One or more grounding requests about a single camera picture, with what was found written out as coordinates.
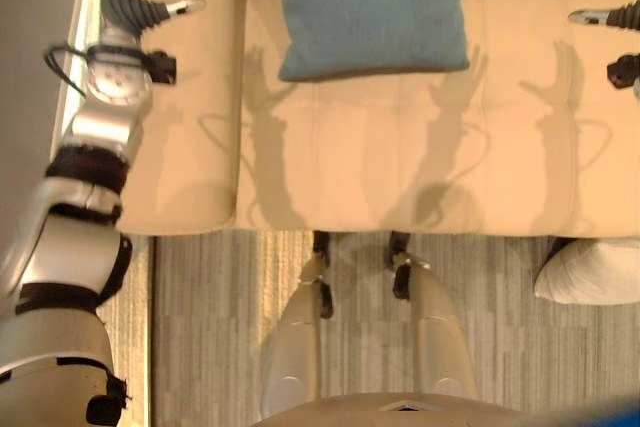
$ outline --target black cable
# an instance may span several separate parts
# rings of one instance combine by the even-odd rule
[[[60,64],[58,64],[56,54],[60,52],[77,55],[78,57],[82,57],[85,61],[87,60],[87,54],[85,52],[82,52],[81,50],[71,47],[69,44],[56,44],[49,47],[43,55],[44,63],[53,71],[54,74],[62,79],[67,85],[76,90],[82,97],[86,97],[86,94],[83,92],[83,90],[69,78],[62,67],[60,67]]]

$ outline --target blue pillow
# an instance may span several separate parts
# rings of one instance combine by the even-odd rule
[[[283,0],[283,80],[469,66],[460,0]]]

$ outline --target black joint cover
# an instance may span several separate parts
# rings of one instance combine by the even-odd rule
[[[98,305],[102,305],[111,297],[116,295],[122,288],[124,276],[129,270],[129,263],[131,262],[131,256],[133,254],[133,243],[131,239],[126,235],[120,235],[120,248],[118,249],[118,256],[116,257],[113,270],[109,279],[104,286],[104,289],[100,293],[98,298]]]
[[[20,302],[15,314],[21,315],[40,309],[75,309],[96,313],[98,294],[77,285],[34,282],[20,290]]]
[[[77,179],[120,195],[129,166],[113,152],[90,146],[62,147],[47,168],[47,177]]]

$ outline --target sofa cushion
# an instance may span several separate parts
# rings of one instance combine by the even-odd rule
[[[281,0],[247,0],[236,225],[640,234],[640,109],[606,79],[637,33],[567,22],[629,1],[462,0],[467,71],[289,84]]]
[[[118,226],[126,232],[193,234],[233,219],[244,0],[206,2],[142,38],[145,50],[177,58],[178,77],[175,86],[153,87],[123,191]]]
[[[579,239],[546,263],[536,297],[562,304],[640,302],[640,239]]]
[[[280,78],[468,66],[460,0],[283,0],[292,44]]]

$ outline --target white pillow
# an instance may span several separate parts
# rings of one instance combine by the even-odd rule
[[[561,304],[640,302],[640,239],[579,239],[542,269],[536,297]]]

